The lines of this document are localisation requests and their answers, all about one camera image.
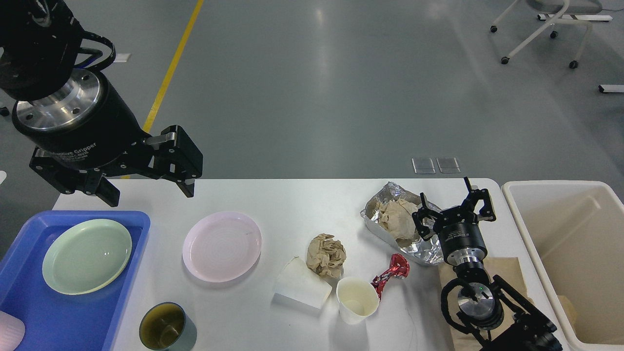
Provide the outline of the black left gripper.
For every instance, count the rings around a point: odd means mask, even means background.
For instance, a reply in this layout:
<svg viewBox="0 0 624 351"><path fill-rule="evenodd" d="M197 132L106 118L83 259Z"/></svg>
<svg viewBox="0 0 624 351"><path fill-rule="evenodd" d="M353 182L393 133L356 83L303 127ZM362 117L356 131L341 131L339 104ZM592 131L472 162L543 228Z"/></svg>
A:
<svg viewBox="0 0 624 351"><path fill-rule="evenodd" d="M29 167L60 194L80 191L118 206L120 191L101 171L139 174L176 183L194 197L203 154L183 127L145 133L131 109L102 74L75 69L55 93L17 102L13 124L37 147Z"/></svg>

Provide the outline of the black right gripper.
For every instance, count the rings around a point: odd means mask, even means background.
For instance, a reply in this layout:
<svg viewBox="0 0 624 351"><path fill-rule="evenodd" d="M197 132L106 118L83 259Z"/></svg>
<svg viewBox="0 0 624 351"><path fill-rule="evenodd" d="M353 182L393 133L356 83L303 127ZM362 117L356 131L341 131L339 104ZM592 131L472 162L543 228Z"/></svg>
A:
<svg viewBox="0 0 624 351"><path fill-rule="evenodd" d="M493 222L497 219L488 189L472 187L468 177L463 180L468 195L459 207L437 212L428 206L426 195L420 193L421 207L412 213L419 237L429 241L437 235L444 262L452 266L483 262L488 250L479 221Z"/></svg>

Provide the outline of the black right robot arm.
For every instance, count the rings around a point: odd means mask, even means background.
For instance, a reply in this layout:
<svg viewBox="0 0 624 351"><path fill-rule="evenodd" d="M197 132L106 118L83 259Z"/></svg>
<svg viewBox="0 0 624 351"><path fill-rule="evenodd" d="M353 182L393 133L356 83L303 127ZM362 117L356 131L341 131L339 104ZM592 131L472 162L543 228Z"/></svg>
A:
<svg viewBox="0 0 624 351"><path fill-rule="evenodd" d="M561 351L557 327L501 276L490 276L488 250L479 223L496 220L488 189L471 186L460 205L436 211L420 193L412 213L422 240L437 236L443 260L456 277L441 291L441 312L450 326L479 342L483 351Z"/></svg>

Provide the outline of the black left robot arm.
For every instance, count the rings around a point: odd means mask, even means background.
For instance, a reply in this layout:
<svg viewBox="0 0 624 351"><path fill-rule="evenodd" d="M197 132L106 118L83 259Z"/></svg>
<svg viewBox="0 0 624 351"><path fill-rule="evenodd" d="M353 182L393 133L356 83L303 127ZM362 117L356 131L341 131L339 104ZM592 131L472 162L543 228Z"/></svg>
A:
<svg viewBox="0 0 624 351"><path fill-rule="evenodd" d="M80 191L115 207L110 177L138 174L194 196L203 155L183 127L142 129L103 69L116 59L62 0L1 2L1 89L13 126L34 144L30 168L61 194Z"/></svg>

